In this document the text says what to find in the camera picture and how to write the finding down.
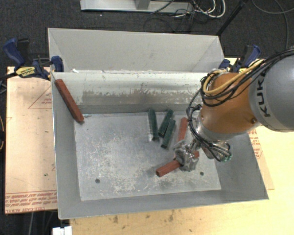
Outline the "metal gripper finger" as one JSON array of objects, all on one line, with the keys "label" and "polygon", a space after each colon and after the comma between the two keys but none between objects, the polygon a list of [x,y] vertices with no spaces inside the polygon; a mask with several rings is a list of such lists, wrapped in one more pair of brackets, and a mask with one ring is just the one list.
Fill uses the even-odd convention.
[{"label": "metal gripper finger", "polygon": [[173,146],[175,159],[187,160],[191,158],[191,150],[185,141],[179,141]]},{"label": "metal gripper finger", "polygon": [[199,161],[199,158],[196,158],[196,157],[185,157],[182,159],[180,170],[187,171],[187,172],[195,170],[198,161]]}]

